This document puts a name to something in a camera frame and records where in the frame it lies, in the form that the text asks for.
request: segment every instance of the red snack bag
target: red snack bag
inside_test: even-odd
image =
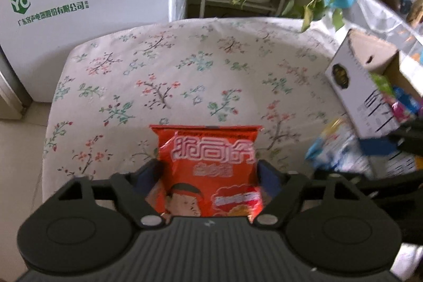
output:
[[[167,163],[156,211],[164,216],[248,216],[263,208],[253,143],[260,126],[150,126]]]

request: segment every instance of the colorful packaging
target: colorful packaging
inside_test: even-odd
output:
[[[415,116],[409,112],[409,110],[399,102],[395,97],[389,96],[388,94],[381,93],[383,100],[391,106],[392,113],[397,119],[399,124],[402,124],[408,120],[414,119]]]
[[[330,123],[309,148],[306,157],[314,169],[362,173],[373,178],[373,172],[352,125],[343,118]]]
[[[248,216],[263,208],[253,143],[260,126],[150,126],[159,136],[163,202],[171,216]]]
[[[393,88],[395,97],[408,109],[412,114],[417,114],[420,110],[420,104],[411,95],[407,94],[399,86]]]
[[[394,91],[392,89],[392,86],[388,78],[377,73],[371,73],[370,76],[373,79],[373,82],[376,84],[379,91],[386,93],[391,97],[395,97]]]

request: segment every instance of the cardboard box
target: cardboard box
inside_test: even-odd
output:
[[[359,138],[377,138],[397,129],[399,124],[385,103],[370,72],[385,75],[416,99],[420,94],[400,71],[405,57],[384,40],[351,29],[326,70],[326,77],[342,101]],[[413,155],[397,152],[369,158],[375,176],[383,178],[416,170]]]

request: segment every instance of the green logo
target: green logo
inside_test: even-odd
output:
[[[31,5],[29,0],[12,0],[12,8],[14,12],[24,14]]]

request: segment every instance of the floral tablecloth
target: floral tablecloth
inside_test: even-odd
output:
[[[137,27],[73,49],[54,95],[43,198],[73,177],[134,171],[157,153],[150,124],[260,124],[257,156],[311,172],[304,154],[344,113],[324,70],[338,44],[287,19]]]

